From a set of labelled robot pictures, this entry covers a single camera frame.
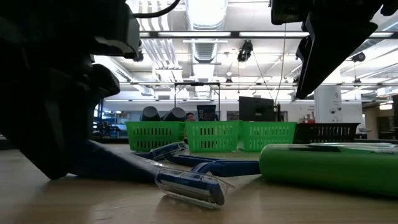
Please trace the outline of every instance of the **black monitor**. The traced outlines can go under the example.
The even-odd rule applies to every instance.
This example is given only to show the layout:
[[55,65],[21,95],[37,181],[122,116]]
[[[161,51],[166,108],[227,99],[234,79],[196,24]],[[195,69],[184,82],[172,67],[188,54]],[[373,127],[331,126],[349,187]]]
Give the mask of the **black monitor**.
[[240,96],[239,120],[275,121],[274,100]]

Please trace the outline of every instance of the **green basket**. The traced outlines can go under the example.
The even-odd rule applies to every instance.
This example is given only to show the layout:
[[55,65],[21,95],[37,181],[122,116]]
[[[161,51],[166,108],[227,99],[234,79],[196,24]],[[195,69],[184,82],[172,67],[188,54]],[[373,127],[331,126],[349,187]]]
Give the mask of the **green basket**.
[[149,152],[173,142],[183,141],[184,122],[126,122],[130,149]]
[[185,125],[191,152],[229,152],[238,145],[239,121],[199,121]]
[[239,147],[261,152],[268,144],[292,144],[296,122],[242,122]]

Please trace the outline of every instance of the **desk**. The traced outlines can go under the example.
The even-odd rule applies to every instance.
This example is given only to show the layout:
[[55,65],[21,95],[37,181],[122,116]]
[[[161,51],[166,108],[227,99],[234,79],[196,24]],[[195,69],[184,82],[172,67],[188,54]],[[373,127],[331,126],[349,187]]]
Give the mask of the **desk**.
[[[127,145],[112,147],[129,152]],[[258,175],[226,180],[236,188],[223,208],[208,210],[151,184],[49,181],[19,151],[0,151],[0,223],[398,223],[398,200],[267,184]]]

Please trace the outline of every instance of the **person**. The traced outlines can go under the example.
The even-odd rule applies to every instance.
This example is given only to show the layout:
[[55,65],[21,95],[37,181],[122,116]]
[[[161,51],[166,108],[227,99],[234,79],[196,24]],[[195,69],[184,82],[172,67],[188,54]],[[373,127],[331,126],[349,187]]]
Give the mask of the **person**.
[[187,121],[195,121],[195,115],[191,112],[187,113]]

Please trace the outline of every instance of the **black basket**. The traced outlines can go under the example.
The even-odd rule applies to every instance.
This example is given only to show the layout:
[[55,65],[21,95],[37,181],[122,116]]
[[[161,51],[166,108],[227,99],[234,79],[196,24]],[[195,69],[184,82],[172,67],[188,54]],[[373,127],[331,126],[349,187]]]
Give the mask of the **black basket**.
[[353,142],[359,123],[296,124],[295,144]]

